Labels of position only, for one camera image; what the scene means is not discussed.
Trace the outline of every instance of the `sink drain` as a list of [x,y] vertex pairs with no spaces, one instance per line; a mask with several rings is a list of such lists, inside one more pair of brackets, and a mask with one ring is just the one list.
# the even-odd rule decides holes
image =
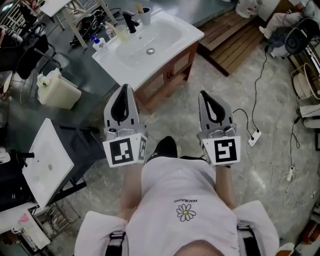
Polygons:
[[155,52],[156,52],[156,50],[153,49],[153,48],[146,49],[146,54],[148,54],[148,55],[152,55],[152,54],[154,54]]

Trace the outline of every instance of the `wooden cabinet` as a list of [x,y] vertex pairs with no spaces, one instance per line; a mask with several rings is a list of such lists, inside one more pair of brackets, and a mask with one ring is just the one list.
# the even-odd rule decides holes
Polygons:
[[188,80],[197,46],[198,42],[195,42],[180,52],[135,91],[137,102],[144,111],[154,112],[165,98],[173,94],[182,80]]

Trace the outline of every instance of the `pink object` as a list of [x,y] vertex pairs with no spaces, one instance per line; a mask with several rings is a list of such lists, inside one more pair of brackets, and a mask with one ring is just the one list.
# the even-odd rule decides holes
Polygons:
[[19,223],[20,222],[28,222],[29,218],[26,214],[22,215],[21,218],[19,219]]

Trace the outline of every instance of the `bottle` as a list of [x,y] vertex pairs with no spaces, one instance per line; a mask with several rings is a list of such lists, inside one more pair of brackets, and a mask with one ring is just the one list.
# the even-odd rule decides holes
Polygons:
[[105,52],[107,50],[107,43],[103,37],[97,38],[97,35],[94,34],[91,36],[91,41],[93,40],[93,48],[97,52]]
[[116,36],[115,32],[110,27],[108,27],[107,25],[103,25],[102,23],[101,26],[104,26],[106,35],[110,40]]

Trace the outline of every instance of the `white t-shirt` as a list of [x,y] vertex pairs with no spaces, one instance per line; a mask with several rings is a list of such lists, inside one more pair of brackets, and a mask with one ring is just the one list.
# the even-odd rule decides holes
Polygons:
[[88,212],[75,256],[104,256],[108,235],[116,230],[126,231],[130,256],[173,256],[198,240],[226,256],[237,256],[238,220],[254,226],[259,247],[266,256],[274,256],[279,237],[262,204],[254,201],[230,210],[215,192],[212,176],[214,170],[202,160],[157,157],[149,161],[141,173],[142,201],[129,223]]

